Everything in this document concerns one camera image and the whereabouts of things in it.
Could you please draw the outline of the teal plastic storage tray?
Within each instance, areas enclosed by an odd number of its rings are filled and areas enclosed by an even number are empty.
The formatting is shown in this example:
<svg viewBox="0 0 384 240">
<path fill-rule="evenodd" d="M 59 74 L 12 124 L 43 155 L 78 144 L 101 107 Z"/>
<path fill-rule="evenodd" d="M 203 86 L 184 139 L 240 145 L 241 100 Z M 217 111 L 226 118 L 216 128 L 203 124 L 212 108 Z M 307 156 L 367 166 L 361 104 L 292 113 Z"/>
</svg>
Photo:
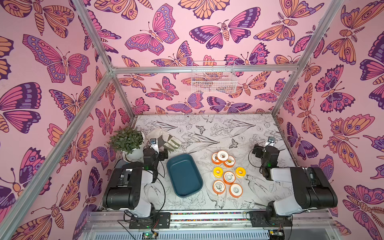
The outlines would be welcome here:
<svg viewBox="0 0 384 240">
<path fill-rule="evenodd" d="M 191 155 L 181 154 L 169 159 L 167 170 L 178 197 L 190 197 L 203 188 L 204 181 Z"/>
</svg>

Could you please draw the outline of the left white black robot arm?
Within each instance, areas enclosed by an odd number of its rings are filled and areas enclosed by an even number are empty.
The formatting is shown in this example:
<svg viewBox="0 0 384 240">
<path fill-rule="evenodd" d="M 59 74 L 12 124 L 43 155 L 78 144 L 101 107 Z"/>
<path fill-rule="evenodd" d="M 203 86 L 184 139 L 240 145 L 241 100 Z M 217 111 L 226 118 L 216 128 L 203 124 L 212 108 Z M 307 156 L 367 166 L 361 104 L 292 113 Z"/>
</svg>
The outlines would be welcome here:
<svg viewBox="0 0 384 240">
<path fill-rule="evenodd" d="M 168 151 L 144 147 L 144 161 L 128 163 L 113 170 L 102 198 L 103 208 L 129 211 L 135 219 L 154 218 L 156 209 L 147 200 L 145 186 L 158 180 L 158 165 L 168 158 Z"/>
</svg>

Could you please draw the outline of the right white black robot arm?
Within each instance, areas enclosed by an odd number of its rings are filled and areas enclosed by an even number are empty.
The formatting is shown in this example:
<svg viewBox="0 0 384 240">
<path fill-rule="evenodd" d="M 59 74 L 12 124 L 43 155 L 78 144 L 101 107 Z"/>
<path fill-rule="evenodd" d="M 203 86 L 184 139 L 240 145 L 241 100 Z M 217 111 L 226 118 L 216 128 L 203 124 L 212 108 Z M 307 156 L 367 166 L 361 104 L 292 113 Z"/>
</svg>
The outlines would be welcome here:
<svg viewBox="0 0 384 240">
<path fill-rule="evenodd" d="M 288 217 L 307 210 L 335 208 L 338 197 L 329 180 L 319 167 L 278 167 L 280 150 L 274 146 L 254 145 L 252 154 L 261 160 L 261 174 L 268 181 L 290 183 L 293 194 L 281 200 L 271 201 L 266 216 Z"/>
</svg>

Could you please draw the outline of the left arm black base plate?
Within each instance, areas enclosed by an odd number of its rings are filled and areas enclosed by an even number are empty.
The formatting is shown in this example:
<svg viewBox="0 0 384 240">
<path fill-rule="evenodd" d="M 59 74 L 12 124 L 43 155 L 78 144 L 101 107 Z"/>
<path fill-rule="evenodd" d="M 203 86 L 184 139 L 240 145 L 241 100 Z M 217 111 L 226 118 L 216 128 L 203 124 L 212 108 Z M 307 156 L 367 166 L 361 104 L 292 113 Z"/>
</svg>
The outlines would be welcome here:
<svg viewBox="0 0 384 240">
<path fill-rule="evenodd" d="M 129 229 L 169 229 L 171 223 L 171 213 L 160 212 L 151 217 L 137 218 L 132 217 Z"/>
</svg>

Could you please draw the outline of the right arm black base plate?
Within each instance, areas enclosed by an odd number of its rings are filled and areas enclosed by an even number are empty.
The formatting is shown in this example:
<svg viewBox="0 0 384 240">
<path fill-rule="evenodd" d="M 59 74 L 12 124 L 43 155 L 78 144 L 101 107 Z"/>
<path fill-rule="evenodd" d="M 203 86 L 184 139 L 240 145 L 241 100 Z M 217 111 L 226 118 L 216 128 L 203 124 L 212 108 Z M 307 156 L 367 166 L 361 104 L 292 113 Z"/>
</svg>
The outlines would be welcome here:
<svg viewBox="0 0 384 240">
<path fill-rule="evenodd" d="M 293 226 L 292 219 L 290 217 L 268 214 L 263 211 L 248 212 L 248 219 L 251 221 L 253 228 L 279 228 Z"/>
</svg>

